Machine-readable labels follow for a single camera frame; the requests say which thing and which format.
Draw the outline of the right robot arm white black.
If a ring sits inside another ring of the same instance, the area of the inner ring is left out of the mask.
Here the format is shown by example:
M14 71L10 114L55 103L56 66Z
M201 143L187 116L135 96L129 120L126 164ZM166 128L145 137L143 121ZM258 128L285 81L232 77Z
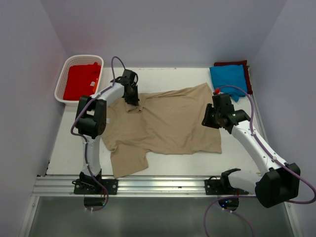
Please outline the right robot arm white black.
M223 194L254 194L266 208L297 197L301 171L295 163L288 164L277 155L262 136L251 126L244 110L235 110L226 93L213 95L207 104L202 125L223 128L237 139L257 165L260 175L239 168L222 172L219 183L209 179L211 188L221 188Z

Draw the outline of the beige polo shirt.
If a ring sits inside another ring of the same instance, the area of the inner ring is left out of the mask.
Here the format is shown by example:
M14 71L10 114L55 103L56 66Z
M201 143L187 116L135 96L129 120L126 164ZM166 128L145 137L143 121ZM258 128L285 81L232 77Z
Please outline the beige polo shirt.
M107 108L109 123L102 135L111 151L115 178L148 168L146 154L221 153L218 129L202 125L212 92L207 83L160 93L139 94L139 105L120 98Z

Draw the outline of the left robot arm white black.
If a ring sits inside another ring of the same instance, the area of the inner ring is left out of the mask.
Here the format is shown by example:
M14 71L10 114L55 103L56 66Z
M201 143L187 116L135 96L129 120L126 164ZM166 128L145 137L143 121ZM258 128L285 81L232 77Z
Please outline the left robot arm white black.
M125 69L122 76L100 92L79 99L71 134L82 138L83 168L73 181L76 195L106 195L100 164L100 139L107 125L107 107L119 98L132 106L138 105L138 75Z

